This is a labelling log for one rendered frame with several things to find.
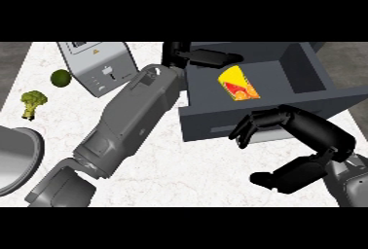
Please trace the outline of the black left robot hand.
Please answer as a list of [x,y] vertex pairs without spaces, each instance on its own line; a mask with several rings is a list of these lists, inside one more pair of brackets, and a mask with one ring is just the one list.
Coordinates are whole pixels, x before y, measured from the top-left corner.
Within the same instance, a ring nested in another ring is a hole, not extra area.
[[220,69],[242,62],[242,56],[236,53],[221,53],[204,49],[192,51],[189,48],[190,42],[164,42],[161,64],[182,69],[188,64]]

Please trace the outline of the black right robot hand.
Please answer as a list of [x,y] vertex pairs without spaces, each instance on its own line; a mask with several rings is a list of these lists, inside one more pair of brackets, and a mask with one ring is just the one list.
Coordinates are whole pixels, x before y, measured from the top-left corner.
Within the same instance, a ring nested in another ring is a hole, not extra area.
[[239,121],[229,139],[244,149],[260,127],[278,125],[292,137],[316,152],[298,157],[273,172],[254,172],[250,182],[282,194],[292,194],[328,175],[331,160],[343,162],[352,155],[355,137],[331,122],[307,111],[281,105],[273,109],[254,111]]

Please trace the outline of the yellow orange patterned cup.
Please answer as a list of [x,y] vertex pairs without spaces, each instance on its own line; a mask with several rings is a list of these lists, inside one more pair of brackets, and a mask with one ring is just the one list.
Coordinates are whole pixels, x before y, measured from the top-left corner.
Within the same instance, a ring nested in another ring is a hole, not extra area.
[[238,65],[224,70],[217,81],[233,101],[260,98],[260,94],[257,93]]

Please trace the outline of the dark grey open drawer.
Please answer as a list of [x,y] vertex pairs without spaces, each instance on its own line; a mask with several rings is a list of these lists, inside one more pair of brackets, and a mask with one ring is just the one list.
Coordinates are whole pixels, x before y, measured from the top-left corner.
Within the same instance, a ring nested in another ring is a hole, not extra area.
[[242,117],[282,104],[328,119],[362,100],[368,86],[335,87],[315,50],[319,42],[193,42],[190,47],[242,56],[241,71],[260,95],[235,101],[219,84],[220,69],[185,69],[188,105],[180,109],[183,140],[226,137]]

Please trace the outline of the grey boxy appliance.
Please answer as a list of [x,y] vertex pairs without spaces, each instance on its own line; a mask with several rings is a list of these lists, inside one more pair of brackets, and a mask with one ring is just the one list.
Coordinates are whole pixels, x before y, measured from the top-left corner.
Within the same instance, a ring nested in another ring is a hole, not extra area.
[[94,97],[125,84],[137,74],[125,42],[57,42],[57,47],[71,74]]

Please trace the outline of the green lime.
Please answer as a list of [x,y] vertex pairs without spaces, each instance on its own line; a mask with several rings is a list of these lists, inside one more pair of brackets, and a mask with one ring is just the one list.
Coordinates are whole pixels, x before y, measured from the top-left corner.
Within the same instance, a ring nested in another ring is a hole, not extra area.
[[69,72],[63,69],[56,70],[50,76],[50,82],[57,88],[63,88],[72,80]]

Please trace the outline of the green broccoli floret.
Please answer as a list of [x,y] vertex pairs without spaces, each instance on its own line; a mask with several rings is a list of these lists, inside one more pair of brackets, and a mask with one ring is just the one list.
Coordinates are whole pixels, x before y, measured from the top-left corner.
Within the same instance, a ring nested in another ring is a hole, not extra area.
[[47,97],[38,90],[32,90],[22,94],[21,102],[25,104],[25,112],[22,118],[32,121],[35,108],[47,102]]

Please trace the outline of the grey metal bowl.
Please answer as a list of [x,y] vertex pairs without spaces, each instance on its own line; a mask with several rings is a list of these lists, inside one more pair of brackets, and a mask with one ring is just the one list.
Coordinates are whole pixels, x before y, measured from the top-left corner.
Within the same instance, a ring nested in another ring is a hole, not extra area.
[[0,125],[0,196],[10,194],[31,178],[44,156],[40,133]]

